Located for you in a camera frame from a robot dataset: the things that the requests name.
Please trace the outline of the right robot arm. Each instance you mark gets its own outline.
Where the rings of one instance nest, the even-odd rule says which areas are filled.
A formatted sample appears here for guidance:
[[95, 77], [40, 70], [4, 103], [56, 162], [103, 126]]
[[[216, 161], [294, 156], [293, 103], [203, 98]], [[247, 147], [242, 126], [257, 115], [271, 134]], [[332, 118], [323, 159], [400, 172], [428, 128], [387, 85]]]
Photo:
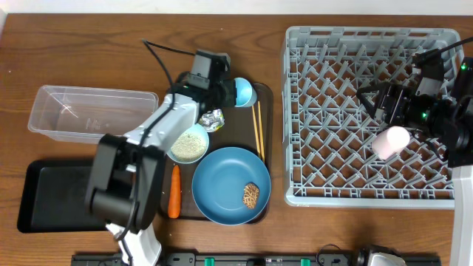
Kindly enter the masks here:
[[437, 50], [416, 54], [414, 68], [421, 73], [417, 88], [382, 82], [358, 89], [356, 97], [368, 115], [388, 128], [372, 142], [385, 160], [402, 151], [411, 134], [436, 138], [446, 148], [442, 160], [452, 169], [455, 218], [451, 265], [472, 264], [472, 58], [465, 57], [451, 96], [440, 99], [443, 58]]

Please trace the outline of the white rice pile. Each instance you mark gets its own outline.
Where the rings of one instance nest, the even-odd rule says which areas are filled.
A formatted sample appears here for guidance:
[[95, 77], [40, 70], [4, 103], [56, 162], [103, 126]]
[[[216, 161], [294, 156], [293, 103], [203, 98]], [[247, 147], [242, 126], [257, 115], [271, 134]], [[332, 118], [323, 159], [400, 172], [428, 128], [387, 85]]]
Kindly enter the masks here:
[[171, 147], [171, 155], [181, 163], [190, 163], [203, 156], [206, 149], [204, 137], [194, 132], [184, 133]]

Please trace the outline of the light blue bowl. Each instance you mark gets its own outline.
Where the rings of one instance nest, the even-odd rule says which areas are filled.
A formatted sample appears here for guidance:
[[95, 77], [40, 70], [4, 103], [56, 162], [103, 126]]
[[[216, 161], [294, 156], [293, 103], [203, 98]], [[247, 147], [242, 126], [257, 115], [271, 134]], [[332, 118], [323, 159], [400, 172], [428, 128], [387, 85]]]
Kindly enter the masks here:
[[167, 155], [176, 163], [195, 163], [207, 152], [209, 142], [207, 131], [197, 123], [177, 138]]

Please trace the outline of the light blue cup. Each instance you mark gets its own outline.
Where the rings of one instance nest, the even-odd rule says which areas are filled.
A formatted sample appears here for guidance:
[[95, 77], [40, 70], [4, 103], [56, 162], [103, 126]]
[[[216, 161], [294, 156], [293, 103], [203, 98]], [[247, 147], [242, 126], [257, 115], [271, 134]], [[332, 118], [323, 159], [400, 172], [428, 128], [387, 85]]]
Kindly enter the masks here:
[[256, 103], [257, 93], [252, 84], [245, 78], [235, 78], [236, 105], [235, 107], [250, 107]]

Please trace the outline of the pink cup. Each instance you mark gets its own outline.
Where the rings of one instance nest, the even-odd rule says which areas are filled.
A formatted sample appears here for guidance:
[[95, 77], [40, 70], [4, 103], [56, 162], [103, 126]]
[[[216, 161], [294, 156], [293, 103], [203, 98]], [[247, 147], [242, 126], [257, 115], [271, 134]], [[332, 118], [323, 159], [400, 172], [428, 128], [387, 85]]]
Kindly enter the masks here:
[[391, 126], [378, 134], [372, 142], [372, 150], [386, 160], [393, 154], [401, 152], [410, 142], [409, 132], [400, 126]]

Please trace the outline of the green foil wrapper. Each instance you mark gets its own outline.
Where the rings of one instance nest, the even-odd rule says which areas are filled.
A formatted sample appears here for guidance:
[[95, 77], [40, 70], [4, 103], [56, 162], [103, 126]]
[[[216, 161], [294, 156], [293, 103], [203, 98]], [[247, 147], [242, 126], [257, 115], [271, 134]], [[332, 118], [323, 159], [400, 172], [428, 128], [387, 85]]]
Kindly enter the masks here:
[[211, 112], [206, 112], [198, 120], [198, 123], [208, 132], [212, 133], [225, 125], [225, 118], [221, 109], [215, 109]]

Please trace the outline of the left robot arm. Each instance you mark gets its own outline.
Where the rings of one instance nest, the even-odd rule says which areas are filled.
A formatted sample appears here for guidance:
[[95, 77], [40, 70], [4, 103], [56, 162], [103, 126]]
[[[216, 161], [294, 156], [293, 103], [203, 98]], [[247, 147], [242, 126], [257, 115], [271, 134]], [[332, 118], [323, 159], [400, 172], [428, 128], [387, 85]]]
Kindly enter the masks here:
[[155, 265], [160, 258], [162, 248], [152, 221], [166, 154], [204, 114], [236, 104], [237, 85], [226, 74], [204, 78], [184, 72], [170, 86], [162, 105], [136, 129], [100, 139], [85, 206], [105, 220], [125, 265]]

